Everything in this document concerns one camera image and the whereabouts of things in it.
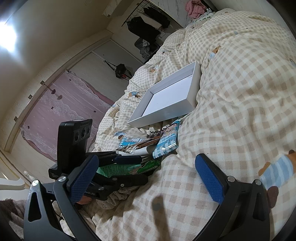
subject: ceiling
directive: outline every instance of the ceiling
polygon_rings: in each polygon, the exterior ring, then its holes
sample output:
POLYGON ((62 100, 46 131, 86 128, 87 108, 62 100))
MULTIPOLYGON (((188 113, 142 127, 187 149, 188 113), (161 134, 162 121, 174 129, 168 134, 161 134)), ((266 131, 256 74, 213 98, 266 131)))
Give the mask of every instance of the ceiling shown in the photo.
POLYGON ((14 51, 0 46, 0 121, 28 81, 57 55, 106 29, 109 0, 28 0, 7 21, 14 51))

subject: hand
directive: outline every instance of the hand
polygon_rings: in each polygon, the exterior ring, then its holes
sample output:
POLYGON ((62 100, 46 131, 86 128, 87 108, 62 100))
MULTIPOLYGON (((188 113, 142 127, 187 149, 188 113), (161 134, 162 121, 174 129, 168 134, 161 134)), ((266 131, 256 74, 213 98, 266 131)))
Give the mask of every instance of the hand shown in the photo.
POLYGON ((81 200, 79 202, 77 202, 80 205, 85 205, 88 204, 92 201, 91 197, 87 197, 87 196, 82 196, 81 200))

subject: beige plaid blanket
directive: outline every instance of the beige plaid blanket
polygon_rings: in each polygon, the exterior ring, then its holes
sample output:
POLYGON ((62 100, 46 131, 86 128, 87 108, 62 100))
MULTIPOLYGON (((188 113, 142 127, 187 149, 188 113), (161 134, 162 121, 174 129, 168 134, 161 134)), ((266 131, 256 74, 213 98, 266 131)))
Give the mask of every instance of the beige plaid blanket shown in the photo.
MULTIPOLYGON (((115 150, 121 135, 141 137, 171 123, 137 129, 127 121, 149 87, 193 61, 202 69, 198 105, 183 118, 177 154, 145 186, 84 207, 102 240, 191 241, 217 207, 194 167, 196 155, 205 153, 226 175, 252 182, 267 162, 296 149, 294 37, 268 17, 224 9, 170 35, 137 70, 100 123, 95 151, 115 150)), ((295 207, 295 176, 274 193, 271 238, 295 207)))

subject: lace curtain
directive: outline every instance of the lace curtain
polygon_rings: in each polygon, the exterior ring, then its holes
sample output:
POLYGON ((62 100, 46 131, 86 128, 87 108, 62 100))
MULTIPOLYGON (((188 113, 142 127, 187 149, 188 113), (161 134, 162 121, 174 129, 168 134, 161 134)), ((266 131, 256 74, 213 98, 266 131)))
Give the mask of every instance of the lace curtain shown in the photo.
POLYGON ((36 151, 57 160, 57 136, 61 122, 93 119, 87 151, 92 151, 98 126, 114 102, 96 91, 73 72, 64 72, 47 89, 27 115, 21 130, 28 144, 36 151))

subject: green snack package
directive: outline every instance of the green snack package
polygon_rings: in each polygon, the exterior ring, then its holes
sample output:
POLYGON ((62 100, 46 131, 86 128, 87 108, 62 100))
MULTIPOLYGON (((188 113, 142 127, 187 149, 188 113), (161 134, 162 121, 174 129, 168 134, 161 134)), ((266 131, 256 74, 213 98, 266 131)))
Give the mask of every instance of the green snack package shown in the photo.
POLYGON ((161 164, 163 157, 159 157, 150 161, 147 161, 143 164, 141 164, 139 167, 134 168, 131 170, 127 175, 136 175, 136 174, 142 174, 151 170, 154 170, 158 168, 158 166, 161 164))
POLYGON ((121 175, 128 175, 128 173, 140 167, 141 164, 111 164, 103 167, 99 167, 96 171, 97 173, 105 176, 105 177, 112 177, 112 176, 121 176, 121 175))

